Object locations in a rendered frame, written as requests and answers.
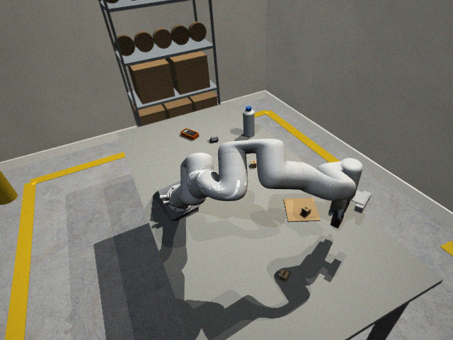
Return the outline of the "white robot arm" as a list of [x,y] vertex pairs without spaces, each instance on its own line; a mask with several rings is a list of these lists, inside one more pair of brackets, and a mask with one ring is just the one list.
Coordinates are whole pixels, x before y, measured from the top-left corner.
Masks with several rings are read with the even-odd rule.
[[286,161],[281,140],[257,139],[225,142],[218,149],[219,174],[206,153],[187,156],[180,166],[180,185],[160,195],[163,204],[176,212],[204,203],[206,197],[234,201],[248,188],[246,155],[256,153],[258,179],[269,189],[293,189],[324,200],[351,200],[354,211],[362,213],[371,193],[357,191],[362,163],[353,158],[329,162],[316,169],[304,162]]

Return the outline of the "white bottle with blue cap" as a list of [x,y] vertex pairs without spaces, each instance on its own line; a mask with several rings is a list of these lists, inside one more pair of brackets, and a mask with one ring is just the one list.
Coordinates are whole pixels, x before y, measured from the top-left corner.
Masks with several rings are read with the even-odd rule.
[[255,135],[255,112],[250,106],[243,111],[243,134],[246,137]]

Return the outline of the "tan flat mat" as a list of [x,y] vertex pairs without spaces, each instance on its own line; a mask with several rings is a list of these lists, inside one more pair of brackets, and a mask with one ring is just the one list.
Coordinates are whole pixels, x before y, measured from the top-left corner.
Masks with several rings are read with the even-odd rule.
[[[284,199],[284,202],[288,222],[321,221],[314,198],[290,198]],[[311,208],[311,213],[307,216],[302,213],[305,205]]]

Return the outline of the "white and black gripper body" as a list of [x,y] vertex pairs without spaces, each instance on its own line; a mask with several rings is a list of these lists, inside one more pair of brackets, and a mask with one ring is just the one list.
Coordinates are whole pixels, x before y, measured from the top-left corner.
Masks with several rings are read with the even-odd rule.
[[345,211],[347,210],[349,204],[350,204],[350,200],[348,200],[348,199],[332,200],[328,215],[331,216],[335,211],[338,211],[338,218],[340,220],[342,218],[342,216],[344,215]]

